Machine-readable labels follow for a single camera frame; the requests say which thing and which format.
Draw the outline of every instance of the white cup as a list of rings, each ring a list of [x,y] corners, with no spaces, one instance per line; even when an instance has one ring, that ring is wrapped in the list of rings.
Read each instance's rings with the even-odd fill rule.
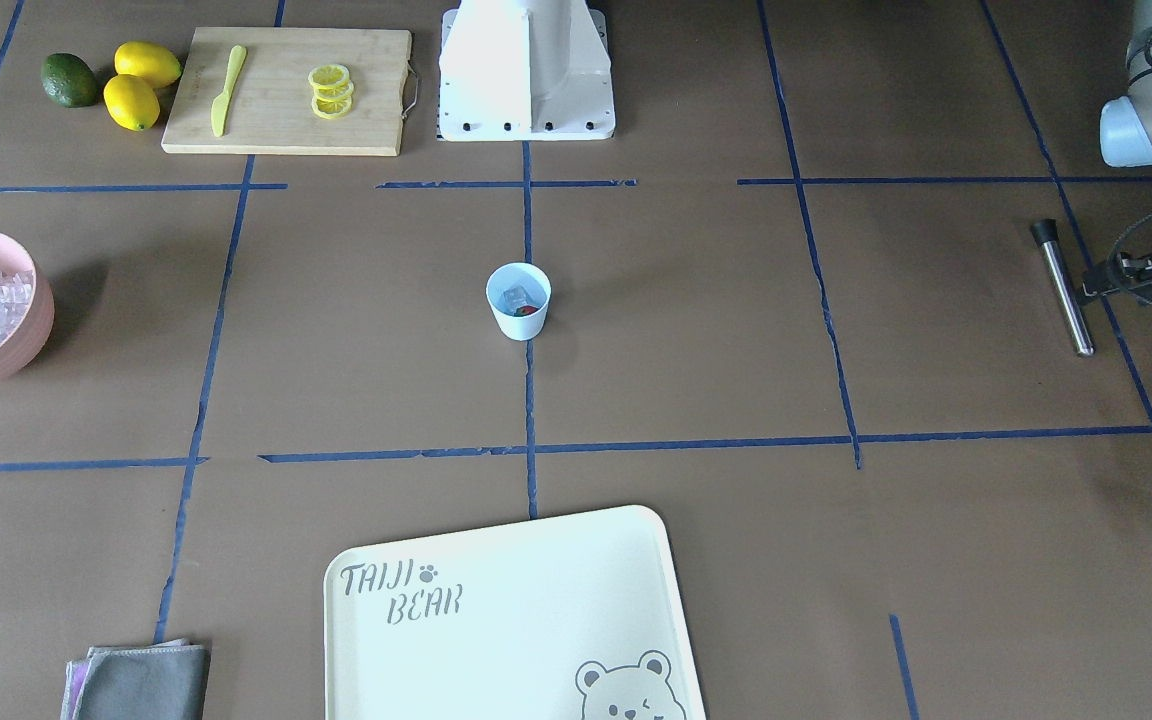
[[[535,313],[516,318],[508,305],[507,293],[516,295],[518,288],[536,306]],[[550,279],[538,266],[526,263],[509,263],[497,268],[488,278],[488,305],[495,316],[500,332],[509,340],[531,340],[544,327],[545,314],[550,311]]]

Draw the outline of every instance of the lemon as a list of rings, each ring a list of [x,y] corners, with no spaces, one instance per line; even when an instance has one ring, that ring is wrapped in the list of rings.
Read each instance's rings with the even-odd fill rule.
[[[159,119],[159,96],[143,78],[119,74],[105,83],[105,108],[115,123],[142,131]]]
[[[114,73],[143,78],[157,90],[180,79],[180,60],[153,41],[124,41],[114,51]]]
[[[332,120],[344,115],[349,108],[353,108],[353,97],[346,97],[343,100],[320,100],[316,97],[311,106],[318,118]]]
[[[346,83],[346,85],[340,88],[333,88],[332,90],[316,90],[314,97],[319,100],[336,101],[346,100],[348,97],[353,96],[353,83]]]
[[[310,73],[310,85],[314,90],[334,90],[349,82],[349,68],[343,65],[319,65]]]

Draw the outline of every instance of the knife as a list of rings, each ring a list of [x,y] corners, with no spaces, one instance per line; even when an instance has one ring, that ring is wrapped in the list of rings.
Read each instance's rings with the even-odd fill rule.
[[[234,94],[234,83],[238,82],[238,70],[247,60],[247,47],[234,45],[229,51],[229,65],[225,67],[225,88],[215,100],[211,101],[211,135],[225,135],[225,115],[229,114],[229,99]]]

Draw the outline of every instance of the lime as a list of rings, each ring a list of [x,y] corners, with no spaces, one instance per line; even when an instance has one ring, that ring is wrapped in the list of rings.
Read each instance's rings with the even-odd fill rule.
[[[61,108],[86,108],[100,99],[92,69],[69,53],[54,53],[41,61],[41,91]]]

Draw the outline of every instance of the wooden cutting board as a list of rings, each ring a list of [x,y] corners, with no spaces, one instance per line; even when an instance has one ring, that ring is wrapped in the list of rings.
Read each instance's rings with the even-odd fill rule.
[[[211,100],[225,83],[234,45],[247,47],[225,120],[211,131]],[[403,85],[412,36],[406,29],[200,26],[162,134],[166,152],[240,156],[397,156],[403,135]],[[343,65],[355,83],[353,108],[318,118],[308,76]]]

